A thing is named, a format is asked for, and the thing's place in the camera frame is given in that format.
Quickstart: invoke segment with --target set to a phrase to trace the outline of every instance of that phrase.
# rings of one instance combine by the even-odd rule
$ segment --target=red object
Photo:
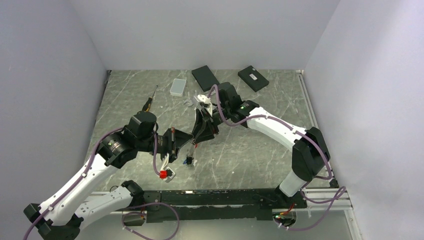
[[[160,171],[159,178],[166,179],[168,177],[167,171]]]

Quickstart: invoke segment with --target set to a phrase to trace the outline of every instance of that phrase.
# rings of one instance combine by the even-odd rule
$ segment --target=black case
[[[209,91],[214,84],[220,84],[207,65],[192,70],[191,74],[193,74],[203,92]]]
[[[245,69],[239,71],[238,76],[255,92],[265,88],[268,86],[268,84],[270,84],[270,82],[253,66],[248,66]]]

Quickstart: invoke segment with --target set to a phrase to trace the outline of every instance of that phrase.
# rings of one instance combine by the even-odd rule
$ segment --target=white plastic box
[[[184,93],[184,88],[186,87],[186,80],[175,78],[173,80],[171,90],[169,91],[172,96],[182,97]]]

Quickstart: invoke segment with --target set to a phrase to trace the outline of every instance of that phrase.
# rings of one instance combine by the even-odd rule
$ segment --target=white wall
[[[24,208],[81,167],[105,79],[67,0],[0,1],[0,239],[22,239]]]
[[[424,239],[424,2],[341,0],[305,69],[365,240]]]
[[[340,0],[71,0],[110,70],[304,69]]]

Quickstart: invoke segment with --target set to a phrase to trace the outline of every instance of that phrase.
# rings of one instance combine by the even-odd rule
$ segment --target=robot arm
[[[157,135],[155,125],[154,114],[138,112],[122,130],[102,139],[94,147],[93,160],[87,161],[59,191],[41,204],[32,203],[25,208],[25,215],[44,240],[73,240],[80,230],[110,212],[144,202],[144,191],[133,181],[124,182],[110,194],[89,202],[84,200],[99,183],[133,160],[138,152],[158,153],[161,159],[173,162],[180,148],[193,138],[174,128]],[[161,178],[174,177],[171,176],[173,171],[168,170],[170,174]]]
[[[276,188],[285,200],[317,176],[325,165],[323,155],[326,160],[330,160],[324,137],[316,127],[305,129],[295,126],[273,116],[251,100],[243,101],[234,86],[228,82],[219,84],[217,88],[218,108],[216,109],[211,110],[212,103],[208,96],[198,95],[194,99],[198,106],[196,124],[192,131],[194,136],[198,136],[195,137],[195,144],[213,139],[214,134],[219,132],[218,125],[224,122],[222,118],[230,119],[233,122],[229,123],[230,126],[240,124],[276,140],[292,152],[291,171]],[[200,128],[199,126],[204,123],[207,127]],[[306,138],[312,140],[323,154],[320,154]]]
[[[164,135],[157,135],[154,114],[140,111],[132,116],[121,131],[106,136],[95,147],[93,161],[88,161],[65,186],[41,204],[32,203],[25,208],[24,213],[32,226],[38,228],[44,240],[73,240],[80,230],[108,213],[139,205],[144,202],[144,191],[133,181],[124,182],[110,194],[89,202],[84,200],[100,182],[134,159],[138,152],[160,154],[164,165],[157,174],[167,182],[172,180],[175,173],[166,164],[177,159],[180,148],[189,141],[195,145],[215,138],[219,133],[218,126],[224,121],[227,123],[228,119],[233,122],[231,126],[240,124],[255,129],[292,151],[291,172],[276,188],[286,202],[323,168],[323,155],[330,159],[324,138],[317,128],[307,130],[292,125],[253,101],[242,101],[228,82],[218,86],[217,98],[218,108],[214,109],[208,96],[196,96],[199,108],[196,109],[196,122],[191,134],[169,128]],[[187,155],[187,164],[191,163],[192,156],[190,153]]]

